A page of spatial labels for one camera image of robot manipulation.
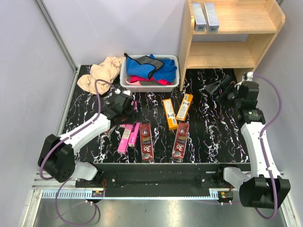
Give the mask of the yellow toothpaste box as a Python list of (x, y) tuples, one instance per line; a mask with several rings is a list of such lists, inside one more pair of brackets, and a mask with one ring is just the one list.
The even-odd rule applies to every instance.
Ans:
[(162, 101), (162, 103), (163, 103), (169, 130), (170, 131), (176, 130), (178, 128), (178, 123), (176, 120), (176, 116), (175, 116), (175, 112), (174, 112), (174, 108), (173, 108), (171, 99), (164, 99)]
[(192, 104), (192, 101), (193, 101), (193, 95), (185, 93), (176, 116), (177, 121), (182, 121), (182, 122), (185, 121), (189, 108)]

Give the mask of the blue cloth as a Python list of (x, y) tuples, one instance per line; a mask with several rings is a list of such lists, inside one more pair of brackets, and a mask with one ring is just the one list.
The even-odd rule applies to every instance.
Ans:
[(126, 73), (130, 77), (131, 75), (139, 76), (145, 79), (155, 80), (164, 79), (168, 82), (173, 82), (176, 78), (176, 69), (173, 60), (158, 60), (153, 54), (144, 55), (139, 58), (130, 57), (125, 53), (126, 57)]

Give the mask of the yellow toothpaste box right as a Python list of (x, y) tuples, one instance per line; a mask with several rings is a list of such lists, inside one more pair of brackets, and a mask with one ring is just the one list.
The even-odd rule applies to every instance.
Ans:
[(176, 116), (177, 121), (182, 121), (182, 122), (185, 121), (189, 108), (192, 104), (192, 101), (193, 101), (193, 95), (185, 93)]

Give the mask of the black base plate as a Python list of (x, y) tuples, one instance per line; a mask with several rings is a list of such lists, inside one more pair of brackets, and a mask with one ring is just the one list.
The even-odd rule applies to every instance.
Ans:
[(226, 166), (250, 171), (249, 163), (104, 163), (97, 165), (98, 184), (78, 180), (75, 186), (101, 188), (104, 180), (106, 198), (206, 198), (219, 188), (214, 179)]

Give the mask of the pink toothpaste box small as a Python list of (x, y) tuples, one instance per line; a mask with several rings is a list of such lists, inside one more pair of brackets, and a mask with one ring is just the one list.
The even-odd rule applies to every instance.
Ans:
[(129, 141), (129, 138), (130, 138), (130, 134), (133, 130), (133, 125), (132, 124), (127, 124), (125, 126), (125, 130), (123, 132), (123, 135), (121, 137), (121, 140), (120, 140), (120, 143), (119, 143), (119, 146), (118, 146), (118, 153), (119, 154), (123, 154), (125, 155), (126, 154), (126, 151), (127, 151), (127, 148), (128, 148), (128, 141)]

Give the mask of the pink cloth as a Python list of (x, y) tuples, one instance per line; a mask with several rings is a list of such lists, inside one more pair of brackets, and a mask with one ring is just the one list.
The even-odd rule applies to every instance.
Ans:
[(140, 83), (139, 81), (131, 82), (131, 81), (129, 80), (129, 78), (126, 78), (126, 79), (125, 79), (125, 82), (126, 82), (128, 85), (130, 85), (130, 86), (141, 86), (141, 83)]

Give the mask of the silver toothpaste box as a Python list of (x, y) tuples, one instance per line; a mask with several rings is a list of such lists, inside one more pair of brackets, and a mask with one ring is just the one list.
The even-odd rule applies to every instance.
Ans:
[(195, 31), (205, 31), (206, 28), (206, 19), (202, 10), (200, 2), (192, 3), (194, 18), (195, 18)]
[(204, 8), (207, 17), (207, 31), (209, 33), (217, 33), (219, 30), (219, 20), (213, 2), (205, 2)]

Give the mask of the red 3d toothpaste box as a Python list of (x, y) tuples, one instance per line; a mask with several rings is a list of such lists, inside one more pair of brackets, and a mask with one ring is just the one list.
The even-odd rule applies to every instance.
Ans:
[(143, 123), (140, 125), (140, 145), (142, 161), (146, 163), (154, 163), (151, 125), (149, 123)]
[(188, 131), (189, 131), (188, 123), (180, 122), (178, 124), (174, 146), (172, 150), (172, 160), (175, 163), (183, 162), (185, 156), (185, 150), (187, 146)]

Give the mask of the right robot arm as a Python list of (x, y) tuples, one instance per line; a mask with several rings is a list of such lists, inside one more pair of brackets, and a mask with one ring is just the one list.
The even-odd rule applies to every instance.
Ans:
[(289, 180), (281, 177), (271, 155), (266, 135), (269, 125), (263, 112), (257, 108), (259, 84), (252, 79), (253, 72), (249, 72), (239, 83), (226, 76), (205, 87), (216, 102), (234, 109), (250, 159), (250, 175), (238, 167), (222, 165), (215, 175), (215, 182), (219, 187), (230, 184), (238, 190), (243, 207), (276, 211), (291, 185)]

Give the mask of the aluminium rail frame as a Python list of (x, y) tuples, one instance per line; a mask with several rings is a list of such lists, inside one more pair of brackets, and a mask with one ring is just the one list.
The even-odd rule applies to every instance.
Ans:
[(95, 185), (83, 179), (66, 184), (35, 178), (31, 198), (22, 222), (24, 227), (39, 223), (47, 226), (63, 222), (57, 216), (39, 214), (42, 199), (52, 199), (59, 188), (60, 203), (79, 199), (96, 200), (98, 208), (76, 207), (95, 220), (90, 226), (170, 226), (170, 227), (300, 227), (296, 210), (287, 197), (277, 215), (265, 220), (253, 208), (244, 208), (236, 201), (218, 202), (220, 188), (213, 187), (204, 172), (180, 171), (106, 171), (103, 182)]

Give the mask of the wooden shelf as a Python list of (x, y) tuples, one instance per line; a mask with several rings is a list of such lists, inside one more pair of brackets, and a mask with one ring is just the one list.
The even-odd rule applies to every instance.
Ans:
[(215, 0), (218, 32), (195, 31), (193, 3), (185, 3), (180, 89), (188, 69), (233, 69), (237, 79), (255, 71), (285, 24), (285, 14), (275, 0)]

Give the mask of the yellow toothpaste box left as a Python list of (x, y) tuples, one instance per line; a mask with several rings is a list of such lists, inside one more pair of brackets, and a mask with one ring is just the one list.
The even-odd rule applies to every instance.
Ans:
[(162, 101), (162, 103), (163, 103), (169, 130), (170, 131), (176, 130), (178, 128), (178, 123), (176, 120), (176, 116), (175, 116), (175, 112), (174, 112), (174, 108), (173, 108), (171, 99), (164, 99)]

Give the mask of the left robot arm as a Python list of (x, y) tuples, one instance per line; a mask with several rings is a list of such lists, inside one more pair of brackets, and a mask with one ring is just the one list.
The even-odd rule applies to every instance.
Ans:
[(55, 179), (59, 183), (81, 179), (91, 187), (98, 187), (102, 183), (102, 175), (97, 167), (89, 162), (76, 161), (74, 156), (98, 135), (116, 125), (135, 121), (135, 104), (131, 94), (129, 90), (117, 91), (114, 102), (100, 106), (98, 112), (80, 126), (60, 136), (47, 136), (38, 160), (40, 178)]

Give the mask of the magenta cloth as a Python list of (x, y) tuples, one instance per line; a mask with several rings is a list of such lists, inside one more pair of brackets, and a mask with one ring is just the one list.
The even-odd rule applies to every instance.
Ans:
[(139, 76), (131, 75), (129, 80), (131, 82), (139, 81), (141, 83), (141, 86), (147, 86), (147, 85), (153, 85), (153, 84), (161, 85), (161, 86), (172, 85), (172, 83), (168, 82), (167, 80), (164, 80), (164, 79), (155, 80), (154, 77), (152, 77), (151, 79), (145, 79), (145, 78), (141, 78)]

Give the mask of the beige cloth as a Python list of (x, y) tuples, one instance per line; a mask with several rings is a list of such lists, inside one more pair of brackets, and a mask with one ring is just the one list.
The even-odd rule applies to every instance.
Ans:
[(95, 80), (102, 79), (112, 84), (120, 73), (122, 61), (123, 56), (106, 57), (99, 65), (93, 64), (90, 67), (90, 73), (82, 75), (78, 79), (77, 85), (82, 90), (96, 95)]

